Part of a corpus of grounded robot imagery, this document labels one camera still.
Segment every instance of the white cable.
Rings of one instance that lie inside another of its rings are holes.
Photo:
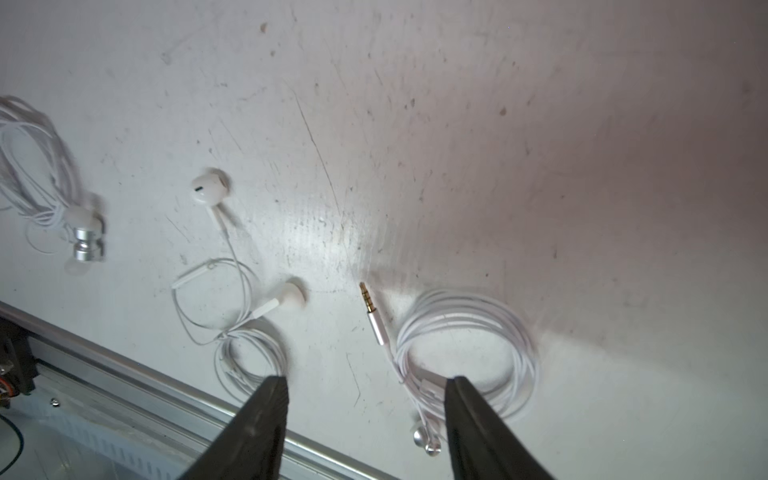
[[[176,282],[174,282],[174,285],[171,286],[170,297],[174,301],[176,313],[179,316],[181,325],[184,327],[184,331],[187,332],[187,335],[190,337],[192,342],[199,346],[207,345],[216,341],[219,342],[214,353],[214,371],[216,372],[216,377],[218,378],[221,386],[230,395],[245,402],[248,400],[248,398],[250,398],[253,392],[259,388],[259,385],[261,385],[265,377],[248,372],[237,362],[234,349],[235,341],[244,341],[245,343],[250,344],[259,353],[261,353],[267,363],[269,363],[270,368],[274,371],[275,375],[285,375],[285,371],[287,370],[287,360],[285,354],[283,353],[282,347],[272,336],[262,330],[243,327],[246,323],[253,319],[250,316],[251,307],[253,305],[251,299],[251,292],[253,287],[251,285],[250,279],[243,270],[247,270],[250,273],[253,272],[251,272],[246,265],[237,260],[237,255],[235,255],[235,250],[232,248],[232,243],[229,240],[229,236],[226,235],[226,233],[222,236],[227,242],[227,246],[232,253],[232,258],[211,260],[208,263],[205,263],[203,266],[199,267],[204,270],[195,269],[186,275],[183,275]],[[240,305],[240,312],[237,315],[237,319],[231,327],[227,327],[226,329],[218,329],[219,334],[216,335],[213,339],[200,342],[192,336],[192,332],[190,332],[189,328],[187,327],[187,323],[191,323],[192,325],[204,329],[216,328],[192,320],[181,309],[176,291],[179,290],[187,281],[190,281],[193,278],[199,276],[200,272],[204,273],[204,271],[212,270],[217,265],[226,265],[237,269],[237,273],[240,276],[240,287],[242,289],[243,302]]]
[[[389,346],[385,348],[423,425],[431,425],[429,415],[445,422],[445,390],[416,376],[409,352],[424,336],[456,329],[492,333],[509,343],[510,374],[480,393],[502,418],[516,419],[525,412],[538,385],[538,360],[523,322],[508,306],[487,296],[435,290],[416,300],[405,317],[394,353]],[[439,429],[437,433],[445,439]]]
[[[45,230],[65,227],[64,214],[78,195],[64,147],[50,124],[14,98],[0,97],[0,194],[18,214]],[[27,137],[45,158],[50,185],[37,182],[16,158],[12,134]],[[31,245],[27,230],[27,243]],[[31,245],[41,253],[50,253]]]

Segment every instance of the black cable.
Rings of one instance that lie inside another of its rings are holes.
[[[24,436],[22,435],[22,431],[18,429],[16,425],[14,425],[13,422],[5,418],[3,415],[0,415],[0,420],[7,423],[9,427],[13,429],[14,432],[16,432],[16,436],[18,436],[18,452],[16,452],[16,456],[11,460],[11,463],[7,464],[4,469],[0,470],[0,475],[6,473],[9,468],[13,466],[13,464],[16,463],[16,460],[18,460],[18,457],[22,456],[22,452],[24,451]]]

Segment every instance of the scratched surface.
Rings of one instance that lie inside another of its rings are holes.
[[[524,310],[543,383],[515,431],[560,478],[759,478],[768,428],[768,12],[760,2],[0,0],[0,91],[46,112],[108,219],[67,276],[0,216],[0,300],[228,399],[168,285],[233,243],[290,357],[289,427],[445,478],[366,325],[434,286]],[[232,309],[233,279],[190,311]],[[468,359],[457,360],[459,351]],[[487,338],[420,358],[491,375]]]

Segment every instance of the earbud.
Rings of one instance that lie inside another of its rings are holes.
[[[304,299],[304,294],[301,293],[301,289],[295,283],[285,282],[275,298],[255,309],[250,316],[255,319],[261,318],[277,307],[290,312],[296,312],[304,308],[305,305],[306,300]]]
[[[74,259],[78,262],[93,262],[101,260],[103,246],[101,236],[104,225],[92,211],[79,205],[72,205],[64,213],[67,225],[72,228],[74,236]]]
[[[227,235],[227,227],[221,220],[221,213],[219,212],[219,204],[229,194],[227,185],[216,174],[200,175],[198,178],[192,180],[190,186],[190,195],[192,200],[196,204],[207,207],[208,214],[211,220],[214,221],[214,225],[221,232],[222,235]]]
[[[442,451],[440,438],[427,425],[418,422],[411,429],[411,433],[416,446],[424,449],[430,457],[435,457]]]

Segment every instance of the audio jack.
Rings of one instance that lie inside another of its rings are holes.
[[[360,282],[360,292],[362,292],[362,299],[366,302],[366,308],[368,309],[368,320],[371,322],[373,328],[373,334],[376,336],[376,342],[380,346],[385,346],[389,351],[389,336],[386,334],[386,328],[382,317],[379,316],[379,311],[373,306],[371,300],[371,294],[368,293],[364,282]]]
[[[371,294],[368,293],[368,289],[364,282],[360,282],[360,292],[362,293],[362,300],[366,303],[366,309],[368,310],[368,321],[371,322],[373,328],[373,334],[376,337],[376,342],[384,347],[387,358],[395,369],[395,374],[398,376],[400,383],[405,383],[406,379],[402,376],[400,368],[397,366],[394,357],[392,356],[392,349],[389,347],[389,336],[386,333],[384,322],[382,321],[379,311],[373,305],[371,300]],[[439,454],[442,447],[440,445],[438,428],[431,425],[428,421],[427,415],[419,407],[419,403],[412,397],[416,410],[419,412],[421,422],[417,424],[413,429],[413,442],[420,448],[424,449],[427,455],[434,457]]]

